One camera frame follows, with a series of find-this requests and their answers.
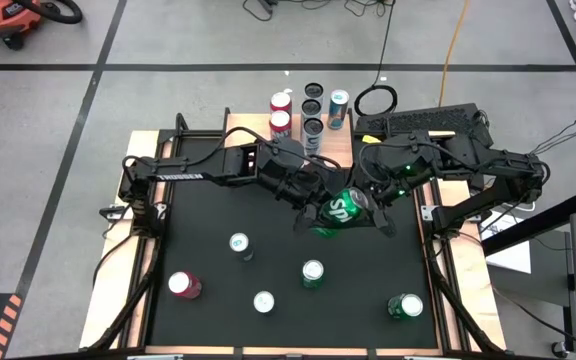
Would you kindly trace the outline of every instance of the wooden table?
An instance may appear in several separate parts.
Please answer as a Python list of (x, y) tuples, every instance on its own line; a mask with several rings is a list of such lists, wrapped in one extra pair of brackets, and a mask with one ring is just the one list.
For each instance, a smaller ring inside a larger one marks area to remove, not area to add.
[[(228, 114), (224, 121), (224, 129), (229, 130), (237, 126), (247, 127), (265, 138), (270, 138), (268, 126), (269, 115), (267, 114)], [(300, 115), (293, 115), (293, 138), (300, 139), (301, 131)], [(340, 163), (342, 167), (350, 167), (353, 162), (352, 141), (351, 141), (351, 120), (347, 117), (344, 126), (340, 130), (330, 130), (324, 128), (324, 143), (321, 155), (330, 157)], [(159, 131), (134, 131), (130, 138), (127, 155), (156, 157)], [(225, 142), (225, 146), (236, 146), (249, 143), (252, 136), (245, 132), (233, 133)], [(168, 157), (172, 149), (172, 142), (167, 141), (161, 147), (159, 156)], [(161, 201), (165, 189), (165, 184), (157, 185), (155, 201)], [(453, 205), (466, 199), (469, 195), (468, 186), (465, 181), (440, 181), (439, 190), (444, 205)], [(423, 187), (423, 193), (427, 204), (433, 203), (433, 196), (429, 184)], [(117, 242), (124, 239), (131, 227), (131, 213), (128, 213), (124, 220), (108, 234), (105, 242), (103, 254), (109, 251)], [(462, 232), (479, 239), (477, 226), (466, 223), (461, 229)], [(117, 313), (127, 300), (129, 284), (131, 281), (131, 271), (135, 261), (137, 261), (137, 237), (133, 237), (123, 247), (118, 249), (105, 264), (101, 267), (96, 285), (92, 292), (88, 315), (80, 346), (86, 347), (94, 343), (106, 330), (108, 325), (115, 319)], [(148, 240), (146, 250), (143, 254), (142, 274), (145, 273), (150, 263), (153, 240)], [(439, 250), (440, 245), (435, 244), (435, 250)], [(455, 272), (459, 284), (461, 299), (477, 324), (490, 337), (490, 339), (500, 348), (505, 349), (505, 341), (497, 313), (497, 306), (493, 296), (488, 268), (483, 255), (482, 248), (465, 237), (458, 237), (451, 241), (452, 256)], [(445, 264), (438, 259), (442, 271), (445, 272)], [(443, 299), (445, 319), (448, 328), (448, 338), (452, 349), (460, 349), (459, 334), (455, 314), (447, 300)], [(144, 298), (137, 305), (133, 312), (132, 326), (128, 333), (128, 347), (138, 346), (139, 330), (142, 324), (141, 319), (145, 314)], [(437, 343), (441, 345), (438, 331)], [(477, 345), (468, 339), (473, 350), (477, 350)], [(439, 349), (377, 349), (378, 356), (397, 355), (441, 355)], [(175, 353), (175, 354), (233, 354), (233, 347), (206, 347), (206, 346), (147, 346), (148, 353)], [(244, 355), (284, 355), (284, 354), (304, 354), (304, 355), (346, 355), (365, 356), (367, 349), (346, 349), (346, 348), (252, 348), (244, 347)]]

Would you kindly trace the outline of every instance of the white can lid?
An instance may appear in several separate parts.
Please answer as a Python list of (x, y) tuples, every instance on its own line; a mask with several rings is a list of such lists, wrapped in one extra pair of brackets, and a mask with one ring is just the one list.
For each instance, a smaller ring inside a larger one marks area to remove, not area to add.
[(186, 291), (188, 286), (190, 286), (190, 278), (183, 271), (172, 274), (170, 279), (168, 279), (168, 288), (175, 294)]
[(317, 260), (310, 260), (304, 264), (303, 272), (307, 279), (319, 279), (324, 274), (324, 266)]
[(275, 126), (286, 126), (290, 122), (290, 115), (285, 111), (273, 111), (270, 115), (270, 122)]
[(416, 295), (406, 295), (401, 301), (401, 308), (409, 316), (417, 316), (424, 309), (424, 303)]
[(290, 104), (290, 95), (285, 92), (276, 93), (270, 98), (270, 103), (277, 107), (284, 107)]
[(248, 247), (248, 236), (244, 233), (236, 233), (230, 237), (230, 248), (236, 252), (246, 250)]
[(268, 291), (260, 291), (255, 295), (255, 309), (260, 313), (267, 313), (275, 306), (275, 298)]
[(332, 94), (330, 94), (330, 100), (335, 104), (346, 104), (350, 99), (350, 95), (345, 90), (334, 90)]

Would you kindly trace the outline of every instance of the white paper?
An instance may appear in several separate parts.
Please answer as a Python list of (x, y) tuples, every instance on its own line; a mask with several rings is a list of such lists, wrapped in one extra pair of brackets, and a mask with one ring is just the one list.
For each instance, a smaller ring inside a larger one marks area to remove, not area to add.
[[(493, 211), (492, 215), (481, 223), (481, 228), (488, 226), (488, 224), (495, 221), (500, 215), (500, 212)], [(486, 239), (513, 225), (515, 225), (515, 218), (513, 218), (512, 215), (504, 215), (499, 221), (496, 221), (490, 228), (484, 231), (481, 234), (481, 238)], [(486, 257), (486, 262), (490, 265), (530, 274), (530, 242), (524, 241), (521, 244), (490, 255)]]

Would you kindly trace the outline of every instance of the yellow cable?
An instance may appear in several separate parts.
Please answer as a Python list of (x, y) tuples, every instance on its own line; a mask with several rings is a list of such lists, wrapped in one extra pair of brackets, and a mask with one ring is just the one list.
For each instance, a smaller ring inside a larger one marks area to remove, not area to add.
[(459, 29), (461, 29), (461, 23), (464, 22), (464, 17), (466, 16), (466, 10), (468, 10), (468, 5), (470, 5), (470, 0), (464, 0), (464, 8), (461, 10), (461, 15), (459, 15), (459, 21), (457, 21), (457, 27), (455, 28), (455, 33), (452, 35), (452, 41), (450, 42), (450, 47), (448, 48), (448, 54), (446, 54), (446, 62), (444, 62), (444, 71), (441, 74), (441, 91), (439, 92), (439, 107), (441, 107), (441, 102), (444, 99), (444, 85), (446, 83), (446, 73), (448, 72), (448, 63), (450, 62), (450, 55), (452, 55), (452, 48), (457, 42), (457, 35), (459, 35)]

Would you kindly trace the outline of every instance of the red vacuum cleaner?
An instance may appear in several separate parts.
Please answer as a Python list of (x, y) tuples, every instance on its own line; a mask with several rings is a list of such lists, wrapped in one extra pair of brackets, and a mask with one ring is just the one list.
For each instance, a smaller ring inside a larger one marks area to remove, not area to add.
[(83, 18), (81, 9), (72, 0), (57, 0), (72, 11), (61, 14), (60, 8), (51, 2), (39, 0), (0, 0), (0, 38), (8, 48), (20, 50), (24, 46), (24, 34), (37, 29), (42, 17), (62, 24), (77, 24)]

